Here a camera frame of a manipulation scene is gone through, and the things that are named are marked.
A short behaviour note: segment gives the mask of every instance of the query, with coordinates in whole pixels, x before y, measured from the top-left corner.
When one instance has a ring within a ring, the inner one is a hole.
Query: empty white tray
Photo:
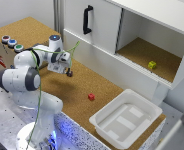
[[[157,119],[162,109],[127,89],[89,121],[97,133],[118,149],[129,148]]]

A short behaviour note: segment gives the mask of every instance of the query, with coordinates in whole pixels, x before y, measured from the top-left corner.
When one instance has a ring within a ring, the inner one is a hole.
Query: small red object
[[[91,101],[94,100],[95,99],[95,95],[93,93],[90,93],[88,95],[88,99],[91,100]]]

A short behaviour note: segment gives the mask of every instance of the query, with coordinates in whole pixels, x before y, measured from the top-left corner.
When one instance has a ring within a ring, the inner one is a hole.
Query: door handle
[[[84,34],[90,33],[92,30],[88,28],[88,12],[93,10],[93,7],[88,5],[88,8],[84,10],[84,21],[83,21],[83,31]]]

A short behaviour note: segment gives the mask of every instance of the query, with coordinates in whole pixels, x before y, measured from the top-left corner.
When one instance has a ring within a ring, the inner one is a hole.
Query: blue lid
[[[16,40],[9,40],[9,43],[16,43]]]

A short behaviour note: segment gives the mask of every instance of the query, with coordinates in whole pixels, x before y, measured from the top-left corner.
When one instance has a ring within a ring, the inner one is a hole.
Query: cable
[[[80,41],[78,41],[78,42],[76,43],[76,45],[75,45],[73,48],[67,50],[67,52],[70,52],[70,51],[73,50],[72,57],[71,57],[71,61],[70,61],[70,68],[71,68],[71,66],[72,66],[72,58],[73,58],[74,51],[75,51],[75,49],[77,48],[77,46],[79,45],[79,43],[80,43]],[[32,50],[31,50],[31,49],[30,49],[30,52],[31,52],[32,57],[34,58],[34,62],[35,62],[35,64],[36,64],[36,68],[37,68],[38,74],[39,74],[39,76],[40,76],[40,73],[39,73],[39,66],[38,66],[38,64],[37,64],[36,58],[34,57],[33,50],[40,50],[40,51],[45,51],[45,50],[42,50],[42,49],[32,49]],[[45,52],[48,52],[48,53],[65,53],[66,51],[65,51],[65,52],[49,52],[49,51],[45,51]],[[39,89],[39,90],[40,90],[40,94],[39,94],[39,102],[38,102],[37,117],[36,117],[36,120],[35,120],[35,123],[34,123],[34,127],[33,127],[33,129],[32,129],[32,132],[31,132],[31,135],[30,135],[30,138],[29,138],[29,141],[28,141],[26,150],[28,149],[28,146],[29,146],[30,141],[31,141],[31,139],[32,139],[32,134],[33,134],[33,132],[34,132],[34,129],[35,129],[35,126],[36,126],[38,117],[39,117],[39,110],[40,110],[40,105],[41,105],[41,82],[40,82],[39,87],[40,87],[40,89]]]

